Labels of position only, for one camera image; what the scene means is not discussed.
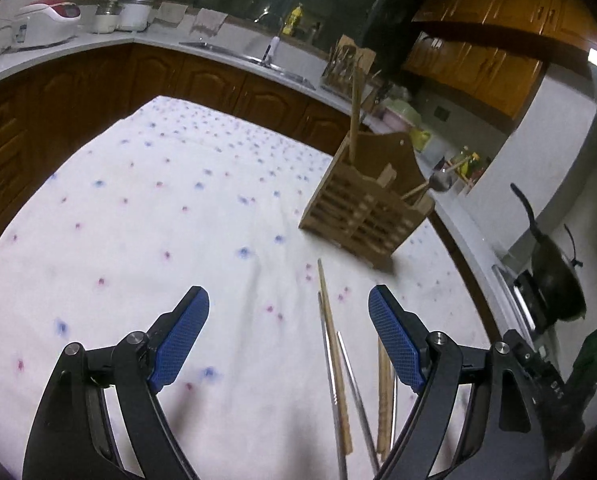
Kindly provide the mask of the countertop dish rack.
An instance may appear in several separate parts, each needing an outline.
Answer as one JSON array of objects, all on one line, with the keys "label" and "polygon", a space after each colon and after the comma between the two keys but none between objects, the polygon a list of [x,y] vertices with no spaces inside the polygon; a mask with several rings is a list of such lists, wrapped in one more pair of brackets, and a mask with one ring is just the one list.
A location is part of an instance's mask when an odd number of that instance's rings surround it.
[{"label": "countertop dish rack", "polygon": [[331,49],[329,61],[320,78],[320,87],[350,101],[353,97],[353,77],[356,71],[362,73],[362,88],[367,81],[376,53],[356,45],[350,37],[341,35]]}]

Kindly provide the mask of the bamboo chopstick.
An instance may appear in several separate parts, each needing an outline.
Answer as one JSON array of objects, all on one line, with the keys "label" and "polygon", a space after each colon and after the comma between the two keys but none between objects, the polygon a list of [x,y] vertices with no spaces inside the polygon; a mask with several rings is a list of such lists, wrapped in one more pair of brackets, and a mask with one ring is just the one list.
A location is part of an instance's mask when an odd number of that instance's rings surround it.
[{"label": "bamboo chopstick", "polygon": [[351,166],[355,165],[357,154],[357,140],[360,125],[361,94],[364,83],[363,70],[359,64],[353,69],[353,94],[351,95],[351,116],[349,128],[348,159]]},{"label": "bamboo chopstick", "polygon": [[391,451],[393,431],[393,367],[382,341],[379,341],[379,427],[377,427],[376,452],[381,460]]},{"label": "bamboo chopstick", "polygon": [[383,437],[383,451],[387,455],[395,442],[395,426],[397,418],[397,376],[393,365],[385,367],[384,382],[382,386],[383,400],[382,400],[382,422],[383,429],[381,434]]},{"label": "bamboo chopstick", "polygon": [[452,176],[455,174],[455,170],[460,168],[466,162],[469,162],[471,159],[472,156],[466,156],[462,160],[459,160],[447,168],[434,170],[431,174],[431,177],[429,177],[423,184],[403,194],[401,199],[410,200],[412,197],[420,198],[428,190],[433,190],[440,193],[447,192],[451,189]]},{"label": "bamboo chopstick", "polygon": [[353,452],[353,439],[351,438],[351,432],[349,427],[344,378],[343,372],[341,371],[341,358],[339,357],[333,314],[330,306],[329,294],[327,293],[327,280],[325,279],[321,259],[318,259],[317,264],[319,273],[320,294],[322,298],[322,307],[325,319],[325,328],[327,329],[327,339],[329,339],[329,349],[332,358],[333,379],[339,422],[339,433],[341,434],[341,448],[343,449],[344,455],[347,456],[350,455],[351,452]]}]

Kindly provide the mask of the black wok pan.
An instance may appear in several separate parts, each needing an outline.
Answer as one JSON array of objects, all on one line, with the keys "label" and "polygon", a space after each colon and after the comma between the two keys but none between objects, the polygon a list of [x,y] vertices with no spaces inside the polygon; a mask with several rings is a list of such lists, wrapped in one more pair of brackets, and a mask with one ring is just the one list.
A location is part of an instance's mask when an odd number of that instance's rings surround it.
[{"label": "black wok pan", "polygon": [[587,304],[576,272],[577,266],[583,264],[576,257],[568,258],[560,246],[541,231],[525,194],[515,183],[511,183],[510,188],[527,213],[529,232],[535,239],[530,273],[548,314],[565,322],[583,318]]}]

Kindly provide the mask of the white rice cooker pot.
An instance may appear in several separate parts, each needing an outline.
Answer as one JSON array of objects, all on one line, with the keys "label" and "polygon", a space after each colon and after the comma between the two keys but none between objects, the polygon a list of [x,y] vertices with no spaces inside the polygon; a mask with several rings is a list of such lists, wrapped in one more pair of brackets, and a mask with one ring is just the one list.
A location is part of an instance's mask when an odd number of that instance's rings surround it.
[{"label": "white rice cooker pot", "polygon": [[120,0],[120,18],[117,29],[122,32],[143,32],[155,0]]}]

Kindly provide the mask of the yellow detergent bottle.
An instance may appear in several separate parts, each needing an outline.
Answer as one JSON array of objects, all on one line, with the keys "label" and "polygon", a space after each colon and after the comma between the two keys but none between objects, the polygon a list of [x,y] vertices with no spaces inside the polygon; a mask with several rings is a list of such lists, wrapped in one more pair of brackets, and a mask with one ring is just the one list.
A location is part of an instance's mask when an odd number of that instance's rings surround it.
[{"label": "yellow detergent bottle", "polygon": [[291,11],[288,18],[286,19],[283,28],[282,34],[285,36],[294,36],[298,25],[300,24],[301,18],[304,16],[304,9],[301,3],[298,3],[297,6]]}]

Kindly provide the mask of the metal spoon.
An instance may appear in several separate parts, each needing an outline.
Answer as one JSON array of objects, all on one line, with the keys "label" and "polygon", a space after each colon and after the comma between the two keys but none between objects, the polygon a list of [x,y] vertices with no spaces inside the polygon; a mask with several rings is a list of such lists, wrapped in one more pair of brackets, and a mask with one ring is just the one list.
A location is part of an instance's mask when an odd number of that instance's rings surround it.
[{"label": "metal spoon", "polygon": [[428,178],[429,188],[437,193],[447,192],[455,183],[455,165],[446,162],[443,166],[438,166]]}]

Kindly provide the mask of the red white rice cooker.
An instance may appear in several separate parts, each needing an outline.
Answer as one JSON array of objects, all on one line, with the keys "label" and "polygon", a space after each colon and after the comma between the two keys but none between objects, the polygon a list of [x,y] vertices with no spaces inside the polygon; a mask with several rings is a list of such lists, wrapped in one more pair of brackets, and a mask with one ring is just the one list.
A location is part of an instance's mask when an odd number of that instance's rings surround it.
[{"label": "red white rice cooker", "polygon": [[14,50],[51,47],[77,35],[82,12],[67,0],[37,0],[22,6],[12,22]]}]

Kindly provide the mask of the brown upper kitchen cabinets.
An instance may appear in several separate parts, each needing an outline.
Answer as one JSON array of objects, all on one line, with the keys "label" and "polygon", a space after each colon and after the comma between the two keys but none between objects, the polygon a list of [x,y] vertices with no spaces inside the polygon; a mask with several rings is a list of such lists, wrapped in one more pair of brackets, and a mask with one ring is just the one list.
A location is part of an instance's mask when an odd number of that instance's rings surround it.
[{"label": "brown upper kitchen cabinets", "polygon": [[516,124],[548,66],[586,73],[597,20],[583,0],[426,0],[403,64]]}]

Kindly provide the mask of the brown kitchen cabinets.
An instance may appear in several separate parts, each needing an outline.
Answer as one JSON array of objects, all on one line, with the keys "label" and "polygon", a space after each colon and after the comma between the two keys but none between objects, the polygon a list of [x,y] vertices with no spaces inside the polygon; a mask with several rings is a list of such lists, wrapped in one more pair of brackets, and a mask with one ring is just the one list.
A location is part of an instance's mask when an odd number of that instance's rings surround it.
[{"label": "brown kitchen cabinets", "polygon": [[516,124],[548,66],[586,73],[597,20],[583,0],[426,0],[403,64]]},{"label": "brown kitchen cabinets", "polygon": [[346,114],[243,68],[143,44],[61,56],[0,81],[0,235],[52,171],[155,96],[219,110],[334,154]]}]

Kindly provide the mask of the steel chopstick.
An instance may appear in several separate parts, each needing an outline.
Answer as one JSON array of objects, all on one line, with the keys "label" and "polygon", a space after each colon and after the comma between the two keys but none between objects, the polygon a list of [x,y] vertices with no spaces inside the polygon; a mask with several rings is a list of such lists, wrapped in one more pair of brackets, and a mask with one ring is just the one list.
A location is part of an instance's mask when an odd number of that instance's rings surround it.
[{"label": "steel chopstick", "polygon": [[357,378],[355,373],[353,372],[353,367],[351,366],[351,362],[349,360],[349,355],[345,346],[343,335],[339,330],[336,332],[336,338],[338,341],[339,350],[341,350],[341,355],[343,356],[343,361],[347,373],[347,378],[349,381],[349,386],[351,389],[351,394],[353,395],[353,402],[355,402],[356,405],[356,410],[359,416],[359,422],[363,434],[363,440],[365,443],[365,447],[367,448],[372,471],[373,474],[377,474],[379,472],[379,461],[377,460],[376,448],[372,438],[372,432],[368,422],[367,412],[364,409],[364,404],[358,386]]},{"label": "steel chopstick", "polygon": [[347,480],[347,462],[346,455],[343,448],[343,437],[341,436],[341,419],[339,418],[339,406],[337,397],[337,387],[334,376],[334,362],[331,350],[331,341],[329,332],[327,331],[327,320],[325,319],[324,302],[321,292],[318,292],[320,320],[322,328],[323,346],[325,354],[325,362],[327,362],[327,381],[329,382],[330,400],[332,405],[334,434],[336,443],[336,458],[338,468],[338,479]]}]

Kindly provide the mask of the yellow cup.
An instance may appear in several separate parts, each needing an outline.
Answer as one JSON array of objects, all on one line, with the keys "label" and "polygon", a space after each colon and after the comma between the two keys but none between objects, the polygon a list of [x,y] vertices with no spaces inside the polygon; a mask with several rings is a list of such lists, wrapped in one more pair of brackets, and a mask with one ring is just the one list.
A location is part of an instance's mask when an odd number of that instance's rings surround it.
[{"label": "yellow cup", "polygon": [[410,131],[410,138],[413,148],[417,152],[422,153],[429,141],[431,141],[432,133],[427,130],[412,129]]}]

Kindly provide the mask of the pink green lidded container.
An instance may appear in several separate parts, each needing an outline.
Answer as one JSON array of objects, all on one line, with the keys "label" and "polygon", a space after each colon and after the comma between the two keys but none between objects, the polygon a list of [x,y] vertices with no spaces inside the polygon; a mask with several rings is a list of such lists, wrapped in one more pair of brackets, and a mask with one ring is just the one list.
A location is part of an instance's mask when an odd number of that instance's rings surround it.
[{"label": "pink green lidded container", "polygon": [[404,100],[386,99],[383,102],[382,120],[394,131],[409,131],[421,125],[420,114]]}]

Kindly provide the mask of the grey hanging cloth left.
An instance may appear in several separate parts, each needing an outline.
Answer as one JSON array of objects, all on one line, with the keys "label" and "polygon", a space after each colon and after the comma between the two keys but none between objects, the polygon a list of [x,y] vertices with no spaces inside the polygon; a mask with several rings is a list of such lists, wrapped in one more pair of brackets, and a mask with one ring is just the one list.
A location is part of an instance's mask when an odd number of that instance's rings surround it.
[{"label": "grey hanging cloth left", "polygon": [[167,26],[178,26],[187,14],[188,6],[182,3],[162,1],[155,18]]}]

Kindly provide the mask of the steel kitchen sink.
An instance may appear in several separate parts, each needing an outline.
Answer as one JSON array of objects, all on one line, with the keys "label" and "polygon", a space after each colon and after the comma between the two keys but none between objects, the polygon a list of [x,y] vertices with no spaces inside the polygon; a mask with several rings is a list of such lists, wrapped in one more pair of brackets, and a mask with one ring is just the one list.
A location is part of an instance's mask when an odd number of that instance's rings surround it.
[{"label": "steel kitchen sink", "polygon": [[207,42],[204,41],[180,41],[179,44],[180,46],[184,46],[187,48],[213,52],[219,55],[228,56],[228,58],[236,58],[237,60],[248,62],[259,67],[263,67],[265,70],[268,70],[268,72],[275,73],[286,80],[296,82],[297,84],[300,84],[305,88],[315,90],[315,86],[307,78],[298,74],[291,73],[288,70],[285,70],[285,68],[277,66],[274,63],[264,61],[261,58],[254,58],[254,56],[251,55],[241,54],[224,47],[214,46],[213,44],[207,44]]}]

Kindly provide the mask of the wooden slatted utensil holder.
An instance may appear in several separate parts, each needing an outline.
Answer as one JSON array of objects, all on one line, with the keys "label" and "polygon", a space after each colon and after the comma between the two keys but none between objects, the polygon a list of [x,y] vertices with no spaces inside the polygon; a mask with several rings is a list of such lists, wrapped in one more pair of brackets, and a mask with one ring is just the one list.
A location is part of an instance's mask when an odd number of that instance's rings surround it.
[{"label": "wooden slatted utensil holder", "polygon": [[410,134],[361,132],[341,142],[299,227],[386,269],[434,208]]}]

